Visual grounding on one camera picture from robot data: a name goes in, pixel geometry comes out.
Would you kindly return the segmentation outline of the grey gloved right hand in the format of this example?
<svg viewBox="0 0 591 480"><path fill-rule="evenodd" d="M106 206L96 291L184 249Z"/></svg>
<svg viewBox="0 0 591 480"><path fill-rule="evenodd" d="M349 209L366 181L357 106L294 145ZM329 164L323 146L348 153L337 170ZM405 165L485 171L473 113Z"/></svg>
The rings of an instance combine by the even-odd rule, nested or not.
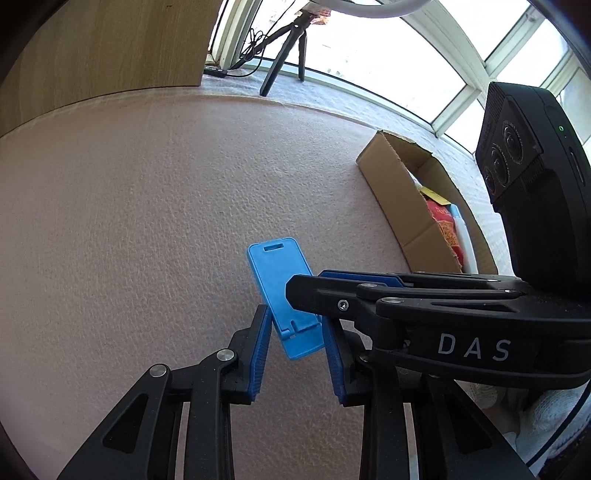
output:
<svg viewBox="0 0 591 480"><path fill-rule="evenodd" d="M463 381L459 385L524 461L532 459L552 439L585 391L584 386L534 391ZM558 458L582 440L589 427L590 401L586 400L561 435L530 466L532 473L540 473L547 461Z"/></svg>

